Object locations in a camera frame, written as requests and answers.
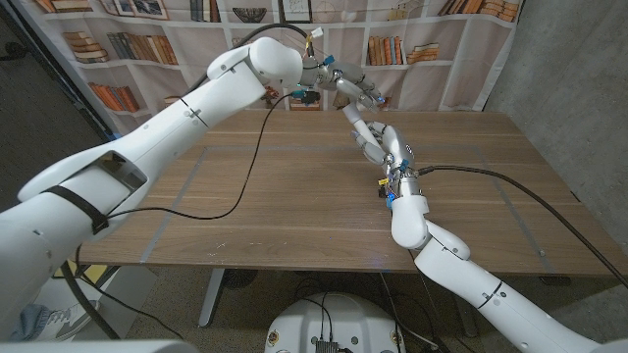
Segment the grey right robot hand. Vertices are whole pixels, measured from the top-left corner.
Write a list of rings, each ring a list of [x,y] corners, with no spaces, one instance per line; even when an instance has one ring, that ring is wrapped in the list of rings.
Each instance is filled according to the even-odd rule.
[[[387,193],[394,198],[421,195],[413,150],[400,130],[392,125],[362,120],[354,127],[352,136],[366,159],[382,168]]]

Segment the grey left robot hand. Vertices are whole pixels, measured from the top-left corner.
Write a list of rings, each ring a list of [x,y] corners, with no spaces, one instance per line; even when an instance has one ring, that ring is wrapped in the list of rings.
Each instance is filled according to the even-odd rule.
[[[350,63],[304,64],[299,83],[339,91],[348,97],[350,103],[360,104],[375,113],[386,102],[376,84],[359,66]]]

